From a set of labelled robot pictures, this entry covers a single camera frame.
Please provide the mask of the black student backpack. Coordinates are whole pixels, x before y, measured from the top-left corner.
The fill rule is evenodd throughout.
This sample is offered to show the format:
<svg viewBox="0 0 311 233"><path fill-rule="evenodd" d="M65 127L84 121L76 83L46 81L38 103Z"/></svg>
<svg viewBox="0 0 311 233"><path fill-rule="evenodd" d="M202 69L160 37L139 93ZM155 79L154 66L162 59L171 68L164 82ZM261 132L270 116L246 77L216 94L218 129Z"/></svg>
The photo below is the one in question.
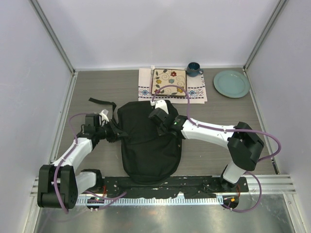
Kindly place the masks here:
<svg viewBox="0 0 311 233"><path fill-rule="evenodd" d="M128 102L120 108L114 102L89 99L100 105L111 105L117 118L111 120L128 133L121 143L124 171L139 184L161 182L176 172L182 153L182 139L172 134L159 135L148 118L154 110L149 101Z"/></svg>

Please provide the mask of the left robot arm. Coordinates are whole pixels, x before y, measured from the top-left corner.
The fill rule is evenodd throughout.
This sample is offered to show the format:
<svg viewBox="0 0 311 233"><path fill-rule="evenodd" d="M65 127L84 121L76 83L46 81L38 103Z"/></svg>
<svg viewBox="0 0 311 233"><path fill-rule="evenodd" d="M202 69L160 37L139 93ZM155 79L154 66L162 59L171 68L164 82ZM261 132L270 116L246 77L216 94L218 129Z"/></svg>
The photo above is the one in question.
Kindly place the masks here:
<svg viewBox="0 0 311 233"><path fill-rule="evenodd" d="M72 209L80 194L91 191L100 193L104 179L98 169L76 170L101 140L118 141L127 136L108 118L108 111L85 114L85 122L66 152L56 161L43 165L39 170L37 204L41 208Z"/></svg>

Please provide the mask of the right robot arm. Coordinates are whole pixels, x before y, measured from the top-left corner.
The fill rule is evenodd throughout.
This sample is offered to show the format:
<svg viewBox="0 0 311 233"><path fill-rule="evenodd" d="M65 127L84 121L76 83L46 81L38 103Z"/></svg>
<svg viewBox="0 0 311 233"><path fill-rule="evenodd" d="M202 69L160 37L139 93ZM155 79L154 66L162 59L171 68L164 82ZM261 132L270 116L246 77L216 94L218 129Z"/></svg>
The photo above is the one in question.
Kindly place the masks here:
<svg viewBox="0 0 311 233"><path fill-rule="evenodd" d="M174 117L156 108L149 119L157 126L159 135L172 134L182 139L196 139L228 149L231 162L224 168L219 185L226 192L232 191L247 171L254 171L264 147L264 142L248 124L239 122L236 126L220 126L200 122L178 115Z"/></svg>

